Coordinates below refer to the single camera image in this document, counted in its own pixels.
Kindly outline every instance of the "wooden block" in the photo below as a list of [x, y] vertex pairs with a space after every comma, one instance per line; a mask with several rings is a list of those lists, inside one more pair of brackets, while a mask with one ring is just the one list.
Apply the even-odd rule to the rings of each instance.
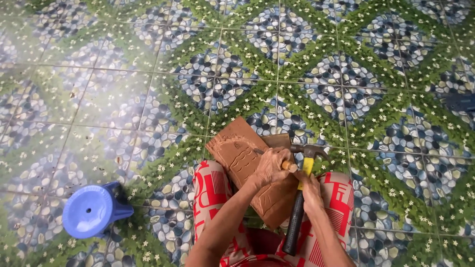
[[[288, 135], [264, 137], [273, 147], [290, 148]], [[226, 170], [228, 177], [238, 189], [254, 173], [261, 158], [255, 148], [265, 151], [269, 146], [242, 118], [238, 117], [228, 124], [207, 144], [206, 148]], [[290, 216], [298, 181], [293, 175], [287, 179], [263, 187], [252, 199], [251, 206], [270, 229], [277, 228]]]

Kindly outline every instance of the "person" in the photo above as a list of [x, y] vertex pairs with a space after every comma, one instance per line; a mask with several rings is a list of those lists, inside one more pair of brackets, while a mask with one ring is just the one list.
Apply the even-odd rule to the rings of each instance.
[[282, 252], [255, 255], [242, 219], [252, 198], [264, 186], [289, 174], [281, 170], [291, 152], [270, 148], [261, 157], [256, 171], [232, 195], [222, 166], [203, 161], [195, 170], [195, 245], [185, 267], [356, 267], [346, 254], [353, 211], [350, 177], [327, 172], [319, 177], [294, 173], [304, 185], [304, 219], [296, 256]]

